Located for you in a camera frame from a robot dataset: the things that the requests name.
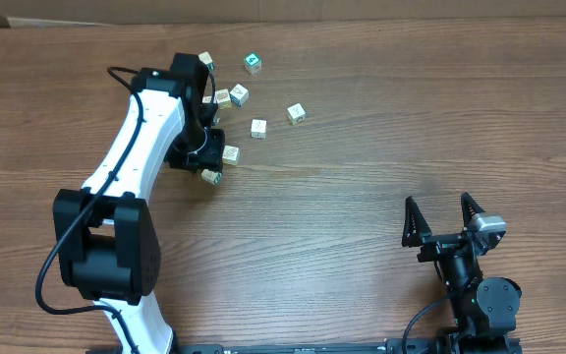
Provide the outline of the wooden block blue side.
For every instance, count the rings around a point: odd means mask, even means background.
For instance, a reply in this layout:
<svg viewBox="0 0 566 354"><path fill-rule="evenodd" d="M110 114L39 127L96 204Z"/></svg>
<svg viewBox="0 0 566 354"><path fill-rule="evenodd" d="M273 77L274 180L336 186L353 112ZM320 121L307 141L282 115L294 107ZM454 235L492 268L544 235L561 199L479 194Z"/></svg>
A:
<svg viewBox="0 0 566 354"><path fill-rule="evenodd" d="M229 90L229 94L233 103L243 106L250 97L250 92L241 84L236 84Z"/></svg>

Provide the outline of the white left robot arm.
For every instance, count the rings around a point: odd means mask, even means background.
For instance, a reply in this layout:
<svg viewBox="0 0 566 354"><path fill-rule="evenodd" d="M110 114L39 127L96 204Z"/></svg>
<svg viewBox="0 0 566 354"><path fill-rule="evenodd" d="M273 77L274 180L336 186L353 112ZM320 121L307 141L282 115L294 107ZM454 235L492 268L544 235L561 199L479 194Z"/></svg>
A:
<svg viewBox="0 0 566 354"><path fill-rule="evenodd" d="M56 244L34 294L48 314L104 313L119 353L177 353L154 294L161 249L148 202L164 164L220 173L225 134L213 126L217 103L203 100L215 80L199 56L177 53L167 70L131 75L123 83L128 113L110 150L79 189L54 200Z"/></svg>

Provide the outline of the wooden turtle block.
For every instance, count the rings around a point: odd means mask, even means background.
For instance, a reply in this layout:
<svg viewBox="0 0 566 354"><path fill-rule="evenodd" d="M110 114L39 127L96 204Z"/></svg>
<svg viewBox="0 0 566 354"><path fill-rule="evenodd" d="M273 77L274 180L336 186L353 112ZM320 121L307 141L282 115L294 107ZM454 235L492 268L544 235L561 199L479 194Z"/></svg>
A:
<svg viewBox="0 0 566 354"><path fill-rule="evenodd" d="M240 160L240 149L238 147L226 146L223 150L222 160L226 164L237 165Z"/></svg>

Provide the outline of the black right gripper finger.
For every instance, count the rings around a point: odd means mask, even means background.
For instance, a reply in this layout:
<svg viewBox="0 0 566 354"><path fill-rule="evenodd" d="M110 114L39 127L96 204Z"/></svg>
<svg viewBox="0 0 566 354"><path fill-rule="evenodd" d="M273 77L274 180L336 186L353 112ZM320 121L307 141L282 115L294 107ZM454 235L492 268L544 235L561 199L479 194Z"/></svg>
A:
<svg viewBox="0 0 566 354"><path fill-rule="evenodd" d="M402 236L403 247L420 247L432 235L417 203L412 196L405 200L405 222Z"/></svg>
<svg viewBox="0 0 566 354"><path fill-rule="evenodd" d="M467 192L461 195L461 209L463 226L467 230L478 231L480 229L480 218L484 213L484 209L480 207L473 197Z"/></svg>

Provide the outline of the green number four block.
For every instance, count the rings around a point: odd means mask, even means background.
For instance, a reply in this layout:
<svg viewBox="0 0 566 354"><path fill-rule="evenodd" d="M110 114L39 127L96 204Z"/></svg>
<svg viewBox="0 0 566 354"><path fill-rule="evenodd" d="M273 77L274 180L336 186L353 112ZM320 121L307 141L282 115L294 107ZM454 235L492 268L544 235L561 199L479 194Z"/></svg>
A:
<svg viewBox="0 0 566 354"><path fill-rule="evenodd" d="M244 58L244 66L251 75L256 75L262 69L262 60L255 52L252 52Z"/></svg>

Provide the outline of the wooden block green number side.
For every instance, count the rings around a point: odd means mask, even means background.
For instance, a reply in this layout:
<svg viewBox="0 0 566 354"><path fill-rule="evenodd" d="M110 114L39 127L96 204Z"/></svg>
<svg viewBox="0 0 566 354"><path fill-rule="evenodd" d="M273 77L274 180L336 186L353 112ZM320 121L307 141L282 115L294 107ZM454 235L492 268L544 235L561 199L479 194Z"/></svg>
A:
<svg viewBox="0 0 566 354"><path fill-rule="evenodd" d="M202 52L199 56L198 56L199 60L207 67L209 72L213 72L215 69L215 65L213 62L212 57L210 56L210 54L205 51Z"/></svg>

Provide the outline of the wooden pineapple block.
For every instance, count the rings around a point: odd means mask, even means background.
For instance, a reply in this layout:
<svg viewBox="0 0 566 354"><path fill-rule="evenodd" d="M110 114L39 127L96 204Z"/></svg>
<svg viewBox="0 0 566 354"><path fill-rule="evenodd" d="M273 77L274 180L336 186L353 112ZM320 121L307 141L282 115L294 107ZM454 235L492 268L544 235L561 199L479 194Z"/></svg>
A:
<svg viewBox="0 0 566 354"><path fill-rule="evenodd" d="M214 98L219 109L226 109L232 106L232 98L229 90L226 88L217 90Z"/></svg>

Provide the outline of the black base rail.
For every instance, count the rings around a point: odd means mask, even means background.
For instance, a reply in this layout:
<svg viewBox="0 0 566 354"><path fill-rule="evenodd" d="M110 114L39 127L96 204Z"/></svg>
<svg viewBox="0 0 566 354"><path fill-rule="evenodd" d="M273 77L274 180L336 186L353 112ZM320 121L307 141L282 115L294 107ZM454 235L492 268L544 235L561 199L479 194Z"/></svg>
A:
<svg viewBox="0 0 566 354"><path fill-rule="evenodd" d="M439 344L430 339L408 339L406 353L450 353L448 349L440 349ZM510 353L521 354L523 349L519 339L509 339L509 348L502 350L502 344L492 344L491 349L476 349L475 344L467 344L466 349L458 353ZM92 348L85 353L117 354L122 353L120 347ZM346 343L324 345L288 345L288 346L235 346L223 347L220 344L201 344L179 346L170 353L180 354L400 354L403 353L401 339L387 339L382 343Z"/></svg>

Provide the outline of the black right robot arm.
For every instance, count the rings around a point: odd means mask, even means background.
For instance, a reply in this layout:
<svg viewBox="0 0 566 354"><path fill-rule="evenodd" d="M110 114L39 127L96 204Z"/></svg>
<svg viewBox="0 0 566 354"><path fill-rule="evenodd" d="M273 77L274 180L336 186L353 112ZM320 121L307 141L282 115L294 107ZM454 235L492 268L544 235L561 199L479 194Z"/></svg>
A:
<svg viewBox="0 0 566 354"><path fill-rule="evenodd" d="M461 195L461 209L462 230L434 236L414 198L405 200L402 245L418 248L418 261L434 265L446 295L410 320L401 338L401 351L409 350L408 338L416 322L448 301L455 324L440 329L425 351L520 353L520 341L508 334L516 329L522 289L506 277L484 277L478 261L500 243L507 224L501 215L484 211L468 193Z"/></svg>

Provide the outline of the wooden elephant block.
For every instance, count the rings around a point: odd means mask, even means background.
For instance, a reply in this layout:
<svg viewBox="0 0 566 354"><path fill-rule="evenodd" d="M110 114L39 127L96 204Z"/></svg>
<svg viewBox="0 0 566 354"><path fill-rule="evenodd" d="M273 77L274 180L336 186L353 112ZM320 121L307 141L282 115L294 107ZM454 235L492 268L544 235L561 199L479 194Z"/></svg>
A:
<svg viewBox="0 0 566 354"><path fill-rule="evenodd" d="M253 119L251 124L251 136L257 139L265 139L267 135L267 122L265 120Z"/></svg>

